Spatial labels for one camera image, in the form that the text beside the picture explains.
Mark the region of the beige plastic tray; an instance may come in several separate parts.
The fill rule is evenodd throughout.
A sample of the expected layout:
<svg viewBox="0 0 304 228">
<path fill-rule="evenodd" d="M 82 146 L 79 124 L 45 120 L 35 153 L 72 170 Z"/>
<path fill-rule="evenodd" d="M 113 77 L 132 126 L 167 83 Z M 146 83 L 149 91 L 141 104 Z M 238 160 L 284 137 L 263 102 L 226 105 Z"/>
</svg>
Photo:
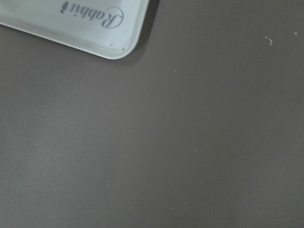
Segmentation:
<svg viewBox="0 0 304 228">
<path fill-rule="evenodd" d="M 0 23 L 106 59 L 136 47 L 147 0 L 2 0 Z"/>
</svg>

